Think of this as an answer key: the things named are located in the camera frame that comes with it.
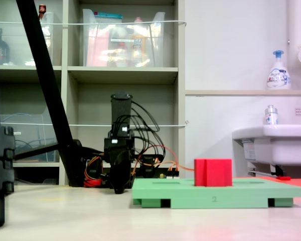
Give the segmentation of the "black static gripper finger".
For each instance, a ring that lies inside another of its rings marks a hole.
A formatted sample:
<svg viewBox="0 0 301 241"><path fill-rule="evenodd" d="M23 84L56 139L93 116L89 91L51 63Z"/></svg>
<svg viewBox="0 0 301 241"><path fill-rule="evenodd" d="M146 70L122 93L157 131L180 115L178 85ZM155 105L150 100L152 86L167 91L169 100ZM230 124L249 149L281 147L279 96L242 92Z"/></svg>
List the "black static gripper finger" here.
<svg viewBox="0 0 301 241"><path fill-rule="evenodd" d="M131 154L128 150L112 150L109 157L110 183L115 194L122 194L130 182Z"/></svg>

